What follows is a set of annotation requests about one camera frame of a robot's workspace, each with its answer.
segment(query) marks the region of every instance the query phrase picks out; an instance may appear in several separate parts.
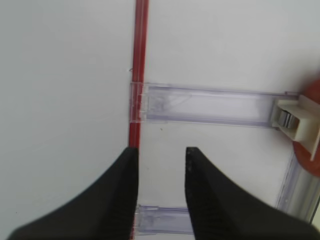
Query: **red circular object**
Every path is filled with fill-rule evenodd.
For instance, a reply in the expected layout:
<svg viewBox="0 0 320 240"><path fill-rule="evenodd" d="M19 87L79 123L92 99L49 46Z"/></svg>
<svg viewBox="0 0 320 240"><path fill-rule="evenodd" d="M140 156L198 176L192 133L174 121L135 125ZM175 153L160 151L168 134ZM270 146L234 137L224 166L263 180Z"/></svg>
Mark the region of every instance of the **red circular object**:
<svg viewBox="0 0 320 240"><path fill-rule="evenodd" d="M309 85L302 95L320 104L320 79ZM313 161L310 161L311 154L299 142L293 142L293 149L300 165L312 175L320 177L320 148L318 147Z"/></svg>

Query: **white wall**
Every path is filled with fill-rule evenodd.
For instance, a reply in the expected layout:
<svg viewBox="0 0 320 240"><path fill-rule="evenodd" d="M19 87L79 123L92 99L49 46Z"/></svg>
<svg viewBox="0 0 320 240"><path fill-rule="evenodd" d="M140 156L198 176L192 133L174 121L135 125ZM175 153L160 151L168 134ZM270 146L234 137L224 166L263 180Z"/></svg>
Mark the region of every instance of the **white wall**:
<svg viewBox="0 0 320 240"><path fill-rule="evenodd" d="M0 1L1 240L127 146L133 20L133 0Z"/></svg>
<svg viewBox="0 0 320 240"><path fill-rule="evenodd" d="M320 70L318 0L150 0L145 80L264 92L299 91ZM144 123L140 203L185 206L185 147L274 206L291 159L275 130Z"/></svg>

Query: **red stripe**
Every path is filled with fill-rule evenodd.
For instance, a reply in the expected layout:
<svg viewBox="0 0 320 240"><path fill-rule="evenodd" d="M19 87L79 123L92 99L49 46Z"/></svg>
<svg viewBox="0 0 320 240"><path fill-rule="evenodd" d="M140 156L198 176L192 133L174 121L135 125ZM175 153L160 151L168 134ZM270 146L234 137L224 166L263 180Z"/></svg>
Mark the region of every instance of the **red stripe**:
<svg viewBox="0 0 320 240"><path fill-rule="evenodd" d="M135 2L135 27L133 44L132 82L140 83L132 86L131 118L135 122L129 125L129 147L139 148L140 128L138 122L141 107L141 95L146 60L147 24L148 24L149 0L136 0Z"/></svg>

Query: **transparent acrylic piece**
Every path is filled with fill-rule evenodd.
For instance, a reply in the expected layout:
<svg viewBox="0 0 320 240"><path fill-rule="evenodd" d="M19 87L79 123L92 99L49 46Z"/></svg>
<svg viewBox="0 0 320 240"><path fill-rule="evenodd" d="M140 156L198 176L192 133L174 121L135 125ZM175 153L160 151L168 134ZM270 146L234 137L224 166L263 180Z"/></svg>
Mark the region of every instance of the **transparent acrylic piece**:
<svg viewBox="0 0 320 240"><path fill-rule="evenodd" d="M297 94L133 83L130 120L271 127L275 99Z"/></svg>
<svg viewBox="0 0 320 240"><path fill-rule="evenodd" d="M140 205L137 210L136 232L138 235L193 235L187 208L143 205Z"/></svg>

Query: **red edge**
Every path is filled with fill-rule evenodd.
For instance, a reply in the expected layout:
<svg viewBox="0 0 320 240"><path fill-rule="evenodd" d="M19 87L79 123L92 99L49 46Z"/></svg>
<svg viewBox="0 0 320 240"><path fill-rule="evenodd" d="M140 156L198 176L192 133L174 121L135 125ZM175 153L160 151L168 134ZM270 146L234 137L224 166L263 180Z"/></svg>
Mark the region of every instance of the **red edge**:
<svg viewBox="0 0 320 240"><path fill-rule="evenodd" d="M141 94L146 60L146 42L147 42L147 25L148 25L148 8L149 0L136 0L135 2L135 27L134 27L134 43L133 43L133 63L132 63L132 82L133 84L131 106L130 106L130 122L129 124L129 147L139 148L140 146L140 128L139 116L141 107Z"/></svg>

